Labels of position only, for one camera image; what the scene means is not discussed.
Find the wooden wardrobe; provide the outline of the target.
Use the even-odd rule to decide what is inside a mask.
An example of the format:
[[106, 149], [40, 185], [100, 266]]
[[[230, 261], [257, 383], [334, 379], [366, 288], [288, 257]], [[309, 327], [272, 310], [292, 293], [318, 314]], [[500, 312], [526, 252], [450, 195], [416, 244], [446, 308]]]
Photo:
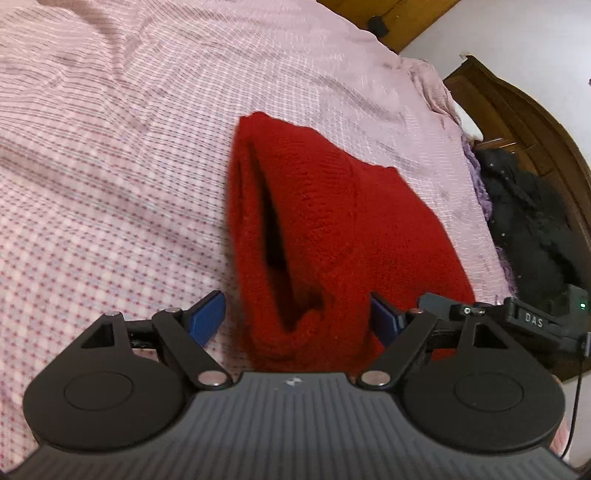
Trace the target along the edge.
[[379, 40], [396, 53], [400, 53], [458, 3], [459, 0], [321, 1], [329, 10], [362, 30], [367, 30], [370, 17], [382, 16], [390, 33]]

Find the white pillow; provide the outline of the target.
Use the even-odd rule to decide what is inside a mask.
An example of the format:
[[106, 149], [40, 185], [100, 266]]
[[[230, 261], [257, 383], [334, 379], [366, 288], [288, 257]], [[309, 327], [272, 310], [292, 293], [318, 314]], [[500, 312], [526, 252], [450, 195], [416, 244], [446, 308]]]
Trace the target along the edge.
[[467, 141], [471, 144], [483, 142], [484, 134], [472, 117], [462, 108], [459, 103], [454, 102], [453, 106]]

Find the purple knit garment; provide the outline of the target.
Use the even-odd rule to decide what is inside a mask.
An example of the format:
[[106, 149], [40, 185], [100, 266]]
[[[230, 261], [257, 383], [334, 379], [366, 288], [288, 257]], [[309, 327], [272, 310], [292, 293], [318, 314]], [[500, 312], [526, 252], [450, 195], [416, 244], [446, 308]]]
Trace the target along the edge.
[[[489, 197], [489, 194], [486, 190], [484, 181], [481, 176], [481, 165], [480, 165], [475, 153], [473, 152], [472, 144], [468, 141], [468, 139], [465, 136], [462, 136], [462, 147], [463, 147], [463, 151], [466, 156], [466, 159], [468, 161], [468, 168], [470, 171], [470, 175], [471, 175], [471, 179], [472, 179], [472, 183], [473, 183], [473, 188], [474, 188], [478, 203], [482, 208], [482, 211], [483, 211], [486, 221], [489, 222], [491, 220], [492, 214], [493, 214], [493, 203]], [[515, 277], [514, 277], [512, 267], [505, 255], [504, 250], [498, 245], [495, 245], [495, 249], [496, 249], [497, 256], [498, 256], [501, 268], [503, 270], [505, 279], [508, 283], [508, 289], [509, 289], [510, 295], [515, 296], [518, 293], [518, 289], [517, 289], [517, 286], [515, 283]]]

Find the pink checked bed sheet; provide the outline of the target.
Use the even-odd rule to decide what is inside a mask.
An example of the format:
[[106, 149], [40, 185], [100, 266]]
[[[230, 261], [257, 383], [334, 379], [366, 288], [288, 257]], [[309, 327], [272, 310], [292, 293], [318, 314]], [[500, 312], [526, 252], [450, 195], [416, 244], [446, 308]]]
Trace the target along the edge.
[[26, 387], [105, 311], [148, 317], [219, 289], [208, 351], [249, 368], [225, 202], [253, 112], [398, 169], [476, 297], [508, 297], [452, 104], [433, 66], [315, 1], [3, 2], [2, 469], [36, 447]]

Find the black clothes pile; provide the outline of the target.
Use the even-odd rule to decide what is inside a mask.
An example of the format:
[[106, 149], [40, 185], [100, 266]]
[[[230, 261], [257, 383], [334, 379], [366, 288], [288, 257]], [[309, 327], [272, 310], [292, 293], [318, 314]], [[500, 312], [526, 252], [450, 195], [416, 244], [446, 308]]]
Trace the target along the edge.
[[476, 158], [492, 203], [489, 230], [511, 267], [517, 296], [550, 313], [570, 285], [585, 286], [584, 245], [562, 197], [503, 149], [479, 150]]

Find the red knit cardigan black pockets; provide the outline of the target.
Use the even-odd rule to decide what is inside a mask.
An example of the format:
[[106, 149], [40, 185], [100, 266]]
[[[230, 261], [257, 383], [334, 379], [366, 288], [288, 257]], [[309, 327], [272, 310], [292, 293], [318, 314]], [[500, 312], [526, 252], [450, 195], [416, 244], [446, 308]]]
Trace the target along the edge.
[[270, 372], [358, 373], [381, 353], [370, 297], [401, 310], [472, 286], [438, 217], [392, 167], [256, 112], [235, 131], [228, 225], [243, 346]]

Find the dark wooden headboard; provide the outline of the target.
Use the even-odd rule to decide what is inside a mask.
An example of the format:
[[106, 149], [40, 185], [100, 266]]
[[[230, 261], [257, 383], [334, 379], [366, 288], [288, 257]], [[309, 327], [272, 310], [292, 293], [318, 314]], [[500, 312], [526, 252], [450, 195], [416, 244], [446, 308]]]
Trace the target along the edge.
[[504, 149], [561, 195], [576, 233], [581, 276], [590, 284], [590, 169], [566, 129], [532, 97], [470, 55], [445, 80], [454, 100], [483, 133], [476, 150]]

